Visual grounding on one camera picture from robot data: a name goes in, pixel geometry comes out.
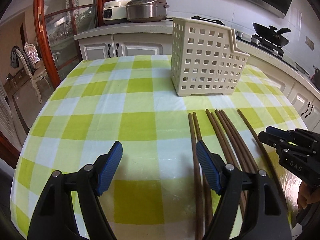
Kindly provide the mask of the person's right hand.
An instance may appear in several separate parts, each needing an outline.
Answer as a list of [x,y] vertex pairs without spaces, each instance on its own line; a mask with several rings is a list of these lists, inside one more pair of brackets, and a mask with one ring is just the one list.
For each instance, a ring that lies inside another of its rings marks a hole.
[[319,188],[311,192],[311,188],[304,181],[301,182],[297,197],[298,209],[306,209],[309,204],[320,201]]

